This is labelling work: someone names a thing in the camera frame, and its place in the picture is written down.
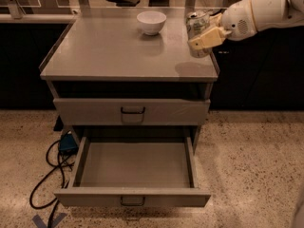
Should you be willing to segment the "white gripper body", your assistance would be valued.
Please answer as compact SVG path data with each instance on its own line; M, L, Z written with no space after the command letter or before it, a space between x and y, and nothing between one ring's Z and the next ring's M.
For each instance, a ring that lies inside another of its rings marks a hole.
M231 5L221 16L221 25L230 31L228 39L241 41L257 34L251 0Z

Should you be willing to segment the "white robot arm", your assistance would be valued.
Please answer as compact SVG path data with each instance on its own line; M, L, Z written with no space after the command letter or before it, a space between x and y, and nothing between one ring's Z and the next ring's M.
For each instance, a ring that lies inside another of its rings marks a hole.
M193 50L221 45L226 39L241 41L265 29L285 29L304 24L304 0L241 0L225 12L210 16L209 25L188 40Z

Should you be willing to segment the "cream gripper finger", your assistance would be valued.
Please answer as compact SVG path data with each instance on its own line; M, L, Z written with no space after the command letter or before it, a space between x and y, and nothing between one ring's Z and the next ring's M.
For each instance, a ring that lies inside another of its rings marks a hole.
M187 32L189 36L188 46L193 50L219 46L232 33L231 30L227 30L223 27L209 27L204 30L189 28Z
M209 17L209 23L211 26L219 26L221 22L222 14L218 13Z

